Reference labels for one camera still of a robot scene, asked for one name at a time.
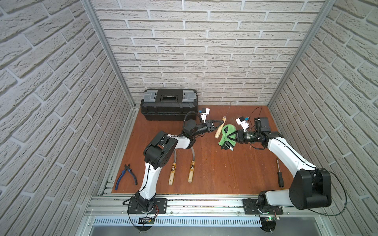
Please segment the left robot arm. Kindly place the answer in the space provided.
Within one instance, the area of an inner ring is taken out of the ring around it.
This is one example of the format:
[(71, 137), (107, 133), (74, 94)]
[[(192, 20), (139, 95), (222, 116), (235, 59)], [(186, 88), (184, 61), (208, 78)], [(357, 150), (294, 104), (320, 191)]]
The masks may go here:
[(197, 124), (195, 120), (184, 122), (183, 130), (179, 135), (171, 135), (164, 131), (159, 132), (145, 148), (145, 174), (142, 187), (135, 194), (137, 202), (148, 210), (156, 196), (156, 186), (162, 168), (167, 164), (175, 149), (190, 149), (196, 142), (196, 137), (211, 133), (220, 125), (220, 120), (207, 120)]

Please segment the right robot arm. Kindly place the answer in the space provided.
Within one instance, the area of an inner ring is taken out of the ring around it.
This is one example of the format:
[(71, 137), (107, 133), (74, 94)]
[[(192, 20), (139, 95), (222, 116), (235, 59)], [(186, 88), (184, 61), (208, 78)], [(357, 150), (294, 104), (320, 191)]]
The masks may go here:
[(299, 210), (328, 207), (332, 203), (331, 176), (325, 169), (319, 169), (301, 156), (279, 133), (263, 125), (260, 118), (255, 119), (255, 130), (237, 130), (228, 124), (222, 128), (219, 145), (222, 149), (233, 150), (236, 143), (260, 143), (288, 168), (293, 176), (289, 189), (270, 190), (260, 193), (258, 206), (293, 206)]

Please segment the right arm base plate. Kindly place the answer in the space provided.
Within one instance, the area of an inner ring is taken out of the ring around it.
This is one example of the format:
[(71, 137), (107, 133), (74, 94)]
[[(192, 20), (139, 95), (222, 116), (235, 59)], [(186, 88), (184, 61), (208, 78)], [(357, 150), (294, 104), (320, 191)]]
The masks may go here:
[(258, 199), (243, 199), (243, 209), (246, 215), (282, 215), (281, 206), (270, 206), (260, 204)]

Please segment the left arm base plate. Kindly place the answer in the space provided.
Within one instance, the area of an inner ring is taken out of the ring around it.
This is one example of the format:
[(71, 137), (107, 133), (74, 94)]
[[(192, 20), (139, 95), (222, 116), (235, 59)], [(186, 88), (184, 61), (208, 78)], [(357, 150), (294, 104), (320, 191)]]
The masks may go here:
[(128, 213), (129, 214), (165, 214), (167, 209), (167, 199), (166, 198), (155, 198), (147, 202), (139, 202), (135, 197), (133, 197), (128, 202)]

